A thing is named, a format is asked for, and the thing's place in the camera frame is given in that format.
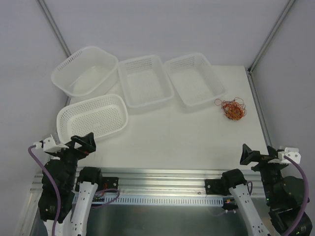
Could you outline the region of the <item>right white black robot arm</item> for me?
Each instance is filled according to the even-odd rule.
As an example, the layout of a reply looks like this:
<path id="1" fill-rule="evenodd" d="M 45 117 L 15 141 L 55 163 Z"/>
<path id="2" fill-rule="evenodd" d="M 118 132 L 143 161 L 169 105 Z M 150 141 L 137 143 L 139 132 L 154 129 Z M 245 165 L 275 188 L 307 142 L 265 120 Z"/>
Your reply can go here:
<path id="1" fill-rule="evenodd" d="M 313 225 L 306 214 L 309 202 L 309 184 L 300 167 L 301 154 L 295 147 L 275 149 L 267 147 L 268 153 L 261 154 L 242 147 L 240 165 L 255 162 L 254 172 L 260 172 L 261 181 L 269 207 L 269 216 L 274 229 L 282 236 L 309 236 Z M 248 182 L 239 169 L 224 172 L 221 189 L 231 194 L 247 227 L 250 236 L 269 236 L 249 193 Z"/>

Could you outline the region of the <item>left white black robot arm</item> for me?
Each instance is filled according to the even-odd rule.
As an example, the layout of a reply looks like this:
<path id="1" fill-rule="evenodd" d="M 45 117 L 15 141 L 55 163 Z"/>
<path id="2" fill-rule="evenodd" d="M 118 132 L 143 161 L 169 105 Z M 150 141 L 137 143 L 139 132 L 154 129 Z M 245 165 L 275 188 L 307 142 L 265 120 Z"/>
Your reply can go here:
<path id="1" fill-rule="evenodd" d="M 66 144 L 52 135 L 41 141 L 53 158 L 43 165 L 40 218 L 50 236 L 84 236 L 92 201 L 103 187 L 101 170 L 84 167 L 76 176 L 78 161 L 96 151 L 94 134 L 72 136 Z"/>

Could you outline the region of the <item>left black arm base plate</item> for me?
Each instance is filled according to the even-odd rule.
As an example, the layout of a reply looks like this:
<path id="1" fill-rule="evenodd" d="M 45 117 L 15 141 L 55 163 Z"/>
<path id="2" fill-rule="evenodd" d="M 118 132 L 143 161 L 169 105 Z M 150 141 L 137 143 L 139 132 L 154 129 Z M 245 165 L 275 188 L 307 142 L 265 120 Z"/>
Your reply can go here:
<path id="1" fill-rule="evenodd" d="M 118 177 L 102 177 L 102 189 L 105 189 L 106 193 L 116 193 L 118 186 Z"/>

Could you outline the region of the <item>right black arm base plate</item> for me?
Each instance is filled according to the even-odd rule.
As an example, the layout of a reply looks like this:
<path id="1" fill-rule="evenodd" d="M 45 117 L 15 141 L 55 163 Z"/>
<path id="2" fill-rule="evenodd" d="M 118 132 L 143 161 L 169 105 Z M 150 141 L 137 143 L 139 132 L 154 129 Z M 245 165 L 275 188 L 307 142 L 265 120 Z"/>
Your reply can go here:
<path id="1" fill-rule="evenodd" d="M 206 179 L 205 181 L 206 195 L 223 195 L 224 187 L 221 179 Z"/>

